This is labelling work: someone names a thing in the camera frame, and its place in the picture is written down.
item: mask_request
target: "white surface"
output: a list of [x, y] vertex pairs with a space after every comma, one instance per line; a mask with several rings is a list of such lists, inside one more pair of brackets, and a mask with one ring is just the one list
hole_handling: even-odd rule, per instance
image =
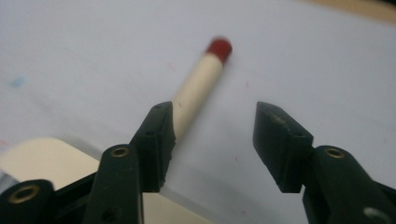
[[[19, 182], [46, 179], [55, 190], [96, 172], [98, 165], [96, 159], [54, 138], [30, 139], [0, 156], [0, 169]], [[158, 193], [143, 193], [143, 205], [147, 224], [210, 224]]]
[[173, 129], [177, 143], [204, 105], [222, 71], [223, 65], [219, 57], [205, 53], [179, 88], [172, 100]]
[[163, 194], [215, 223], [307, 223], [251, 143], [259, 100], [396, 188], [396, 27], [297, 1], [2, 1], [1, 148], [54, 136], [99, 157], [129, 142], [214, 35], [233, 54]]

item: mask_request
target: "white table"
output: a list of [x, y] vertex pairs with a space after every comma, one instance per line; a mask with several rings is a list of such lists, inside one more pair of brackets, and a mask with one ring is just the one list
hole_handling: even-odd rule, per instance
[[214, 35], [233, 55], [163, 195], [215, 223], [307, 223], [252, 145], [257, 101], [396, 188], [396, 26], [300, 1], [3, 1], [0, 150], [49, 136], [99, 158], [128, 143]]

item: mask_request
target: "cylindrical stick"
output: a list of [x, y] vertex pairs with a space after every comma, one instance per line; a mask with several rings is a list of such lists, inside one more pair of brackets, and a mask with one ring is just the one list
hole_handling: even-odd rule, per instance
[[178, 142], [199, 108], [219, 79], [225, 62], [233, 50], [225, 38], [215, 38], [192, 69], [185, 83], [172, 100], [173, 121]]

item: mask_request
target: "blue stain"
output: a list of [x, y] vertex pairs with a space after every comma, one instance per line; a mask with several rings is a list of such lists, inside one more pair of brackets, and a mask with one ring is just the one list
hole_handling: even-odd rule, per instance
[[25, 77], [16, 77], [14, 80], [12, 80], [9, 85], [11, 85], [13, 88], [19, 88], [25, 84], [26, 78]]

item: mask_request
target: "red tip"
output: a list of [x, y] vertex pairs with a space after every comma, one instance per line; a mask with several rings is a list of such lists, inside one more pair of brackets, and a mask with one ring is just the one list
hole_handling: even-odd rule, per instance
[[212, 40], [206, 53], [213, 53], [218, 56], [222, 64], [225, 64], [231, 51], [233, 51], [233, 46], [231, 46], [228, 39], [220, 37]]

